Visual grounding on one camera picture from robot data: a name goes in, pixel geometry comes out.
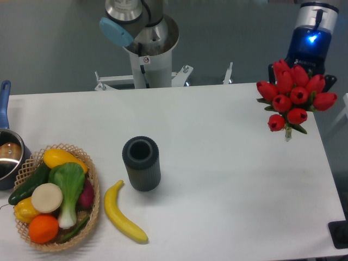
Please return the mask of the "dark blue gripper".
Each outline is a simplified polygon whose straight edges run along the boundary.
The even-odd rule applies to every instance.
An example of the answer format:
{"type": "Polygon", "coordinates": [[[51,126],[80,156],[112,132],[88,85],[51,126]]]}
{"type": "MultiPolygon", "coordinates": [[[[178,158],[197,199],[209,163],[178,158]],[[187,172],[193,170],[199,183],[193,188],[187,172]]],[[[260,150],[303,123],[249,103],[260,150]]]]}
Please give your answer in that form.
{"type": "MultiPolygon", "coordinates": [[[[290,68],[295,65],[302,66],[307,72],[312,71],[313,75],[325,73],[325,60],[331,43],[332,35],[324,30],[313,28],[297,27],[293,31],[286,63],[290,68]]],[[[268,66],[269,83],[276,84],[274,63],[268,66]]],[[[336,83],[337,77],[327,74],[324,77],[324,92],[329,92],[336,83]]]]}

